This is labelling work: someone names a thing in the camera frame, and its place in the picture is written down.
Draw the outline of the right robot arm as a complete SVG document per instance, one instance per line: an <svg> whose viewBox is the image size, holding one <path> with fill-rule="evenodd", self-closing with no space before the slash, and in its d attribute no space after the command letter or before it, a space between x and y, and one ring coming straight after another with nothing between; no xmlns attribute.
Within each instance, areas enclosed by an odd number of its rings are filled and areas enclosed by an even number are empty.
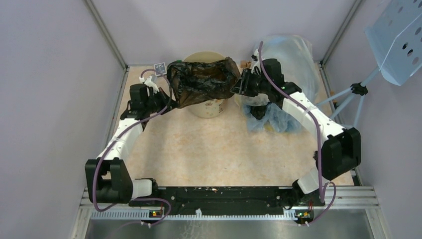
<svg viewBox="0 0 422 239"><path fill-rule="evenodd" d="M254 69L243 69L231 92L247 97L266 95L316 138L316 165L292 184L289 197L296 204L305 205L314 191L322 196L329 182L361 163L360 132L334 122L299 86L285 81L278 60L265 59Z"/></svg>

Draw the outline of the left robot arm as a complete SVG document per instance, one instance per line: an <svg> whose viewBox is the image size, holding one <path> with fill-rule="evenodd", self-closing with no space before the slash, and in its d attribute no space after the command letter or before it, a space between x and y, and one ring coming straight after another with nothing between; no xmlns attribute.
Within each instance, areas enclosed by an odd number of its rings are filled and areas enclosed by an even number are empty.
<svg viewBox="0 0 422 239"><path fill-rule="evenodd" d="M94 204L128 204L141 198L146 205L153 206L160 198L155 180L132 179L125 161L148 122L172 110L176 102L172 93L146 84L132 85L129 95L111 140L97 158L85 164L89 200Z"/></svg>

